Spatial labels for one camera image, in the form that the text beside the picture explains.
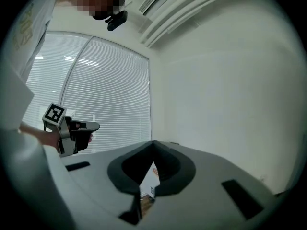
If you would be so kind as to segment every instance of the black cutout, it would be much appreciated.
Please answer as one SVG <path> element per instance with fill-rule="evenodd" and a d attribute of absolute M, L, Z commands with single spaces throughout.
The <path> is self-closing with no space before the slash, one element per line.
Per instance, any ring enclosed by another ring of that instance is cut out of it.
<path fill-rule="evenodd" d="M 178 194 L 196 173 L 196 167 L 190 158 L 158 141 L 147 142 L 114 159 L 108 166 L 108 177 L 119 191 L 134 195 L 130 211 L 119 217 L 134 225 L 142 218 L 139 186 L 153 161 L 160 179 L 160 185 L 154 189 L 156 197 Z"/>
<path fill-rule="evenodd" d="M 263 210 L 263 207 L 235 180 L 222 183 L 245 219 L 251 219 Z"/>
<path fill-rule="evenodd" d="M 70 165 L 66 165 L 66 169 L 67 171 L 74 171 L 74 170 L 78 170 L 84 167 L 90 166 L 89 162 L 80 162 L 80 163 L 75 163 L 75 164 L 70 164 Z"/>

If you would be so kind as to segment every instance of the person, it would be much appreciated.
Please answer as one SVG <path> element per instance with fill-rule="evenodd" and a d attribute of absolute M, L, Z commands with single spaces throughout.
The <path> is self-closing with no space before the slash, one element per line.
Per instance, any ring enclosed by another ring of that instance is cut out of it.
<path fill-rule="evenodd" d="M 36 55 L 40 51 L 48 24 L 56 4 L 68 3 L 79 11 L 87 11 L 89 16 L 106 16 L 114 12 L 124 0 L 30 0 L 17 16 L 9 31 L 4 47 L 3 62 L 11 67 L 26 83 Z M 58 148 L 60 134 L 47 132 L 21 123 L 19 130 L 35 136 L 42 145 Z"/>

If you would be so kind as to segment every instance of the black strip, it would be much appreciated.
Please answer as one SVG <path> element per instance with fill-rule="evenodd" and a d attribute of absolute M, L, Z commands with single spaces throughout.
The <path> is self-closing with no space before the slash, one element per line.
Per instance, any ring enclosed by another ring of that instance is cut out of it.
<path fill-rule="evenodd" d="M 81 169 L 87 166 L 90 166 L 89 162 L 80 162 L 80 163 L 70 164 L 70 165 L 66 165 L 65 167 L 67 171 L 74 171 L 74 170 Z"/>
<path fill-rule="evenodd" d="M 222 186 L 246 220 L 251 219 L 263 210 L 263 207 L 235 180 L 223 182 Z"/>

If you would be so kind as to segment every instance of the window blind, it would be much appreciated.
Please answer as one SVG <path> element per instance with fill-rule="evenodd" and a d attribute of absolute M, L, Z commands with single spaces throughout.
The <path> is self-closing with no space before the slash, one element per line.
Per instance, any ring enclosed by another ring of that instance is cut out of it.
<path fill-rule="evenodd" d="M 27 124 L 44 129 L 42 117 L 51 102 L 58 103 L 66 75 L 89 37 L 68 34 L 46 34 L 26 85 L 34 93 L 24 115 Z"/>
<path fill-rule="evenodd" d="M 80 153 L 151 140 L 148 59 L 94 37 L 71 72 L 62 105 L 73 119 L 100 124 Z"/>

